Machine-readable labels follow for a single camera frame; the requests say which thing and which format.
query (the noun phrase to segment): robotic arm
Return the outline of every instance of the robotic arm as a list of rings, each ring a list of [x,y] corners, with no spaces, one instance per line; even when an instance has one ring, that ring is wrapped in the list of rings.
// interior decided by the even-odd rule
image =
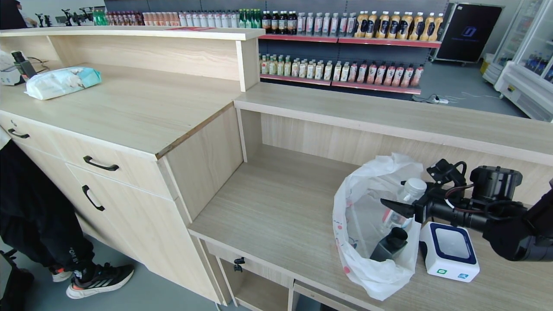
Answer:
[[[512,169],[480,166],[465,180],[467,164],[441,159],[427,172],[435,183],[413,204],[381,199],[382,204],[404,217],[423,223],[430,217],[453,226],[482,232],[492,249],[510,261],[553,261],[553,180],[552,189],[531,208],[512,200],[522,174]],[[442,189],[453,181],[454,187]],[[465,190],[473,188],[471,198]]]

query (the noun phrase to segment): white scanner box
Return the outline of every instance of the white scanner box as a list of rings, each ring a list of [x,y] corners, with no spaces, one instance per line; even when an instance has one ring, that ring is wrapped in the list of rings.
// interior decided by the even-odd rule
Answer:
[[[467,229],[428,222],[419,241],[428,274],[470,282],[480,272]]]

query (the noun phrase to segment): red shelf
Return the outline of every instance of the red shelf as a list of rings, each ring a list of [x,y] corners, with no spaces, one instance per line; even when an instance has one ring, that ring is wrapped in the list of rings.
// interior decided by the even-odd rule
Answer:
[[[262,35],[258,39],[265,40],[286,40],[286,41],[306,41],[306,42],[324,42],[324,43],[336,43],[338,38],[336,37],[312,37],[306,35],[287,35],[287,34],[266,34]]]
[[[375,85],[375,84],[365,84],[365,83],[333,81],[332,86],[351,87],[354,89],[364,89],[364,90],[404,93],[404,94],[414,94],[414,95],[420,95],[421,93],[421,90],[419,88],[414,88],[414,87],[395,87],[395,86],[385,86],[385,85]]]
[[[272,79],[272,80],[291,81],[291,82],[330,86],[330,81],[326,81],[326,80],[315,80],[315,79],[306,79],[306,78],[299,78],[299,77],[277,76],[277,75],[260,75],[260,77],[261,79]]]
[[[338,43],[412,46],[415,48],[433,48],[433,49],[439,48],[440,45],[442,45],[440,41],[418,41],[418,40],[377,39],[377,38],[338,38]]]

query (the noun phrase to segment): display fridge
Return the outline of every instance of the display fridge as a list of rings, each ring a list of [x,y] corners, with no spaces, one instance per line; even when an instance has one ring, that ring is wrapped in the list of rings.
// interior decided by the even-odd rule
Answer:
[[[518,52],[494,88],[529,117],[553,122],[553,1],[543,0]]]
[[[518,53],[522,42],[528,35],[528,30],[532,26],[536,15],[543,10],[550,0],[522,0],[519,3],[517,13],[515,14],[503,40],[501,41],[493,62],[484,72],[484,79],[491,84],[495,84],[501,72],[505,68],[507,61],[513,60]]]

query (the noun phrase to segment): shoe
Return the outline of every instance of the shoe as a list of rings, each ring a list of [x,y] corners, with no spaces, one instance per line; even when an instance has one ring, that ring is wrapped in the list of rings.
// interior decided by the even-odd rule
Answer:
[[[123,287],[131,279],[133,273],[132,265],[121,267],[112,267],[109,263],[103,267],[96,265],[96,271],[90,281],[81,282],[74,277],[65,293],[71,299],[81,299],[99,293],[112,292]]]
[[[52,281],[55,283],[63,282],[73,275],[72,271],[65,271],[60,265],[51,266],[48,270],[52,273]]]

